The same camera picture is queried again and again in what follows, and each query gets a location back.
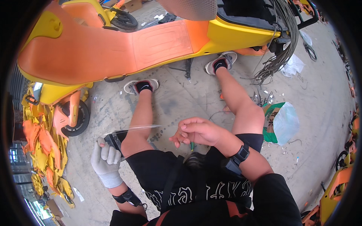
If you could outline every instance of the person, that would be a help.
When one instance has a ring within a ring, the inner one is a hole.
[[[145,190],[161,211],[147,220],[142,205],[117,201],[110,225],[302,225],[299,209],[283,176],[275,174],[260,154],[263,143],[264,112],[230,75],[237,54],[222,53],[209,62],[206,72],[220,82],[227,106],[235,115],[231,132],[199,117],[179,122],[169,140],[211,146],[206,155],[191,154],[185,163],[172,152],[154,150],[147,139],[151,129],[128,131],[121,151]],[[156,79],[128,82],[124,90],[139,96],[130,128],[152,124],[152,93]],[[118,150],[98,138],[92,166],[115,197],[132,194],[119,175]],[[250,193],[253,189],[254,210]]]

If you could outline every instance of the white work glove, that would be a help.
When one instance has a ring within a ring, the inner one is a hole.
[[[110,147],[103,138],[98,137],[90,162],[106,188],[115,188],[123,182],[118,172],[120,159],[120,151]]]

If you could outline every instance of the hand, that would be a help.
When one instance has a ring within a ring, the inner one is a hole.
[[[176,148],[180,147],[180,142],[184,144],[195,142],[215,146],[222,134],[227,132],[226,129],[199,117],[184,119],[178,123],[178,126],[175,135],[169,138],[170,141],[174,142]]]
[[[90,162],[106,188],[117,187],[123,182],[118,172],[120,159],[118,150],[110,147],[103,138],[97,139]]]

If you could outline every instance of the black t-shirt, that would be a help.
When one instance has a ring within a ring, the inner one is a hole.
[[[149,222],[139,214],[114,210],[110,225],[302,225],[299,209],[279,174],[267,174],[255,183],[253,204],[251,211],[222,199],[194,202],[176,206]]]

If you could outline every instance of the black sock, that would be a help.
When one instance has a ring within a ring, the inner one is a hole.
[[[214,71],[216,71],[219,67],[225,67],[227,68],[227,64],[225,59],[220,59],[213,64]]]
[[[146,81],[144,81],[144,82],[138,82],[138,83],[136,83],[136,88],[137,88],[137,90],[138,90],[138,93],[140,93],[142,90],[144,90],[144,89],[149,89],[149,90],[151,90],[151,92],[153,91],[152,90],[152,86],[150,85],[150,83],[149,82],[146,82]]]

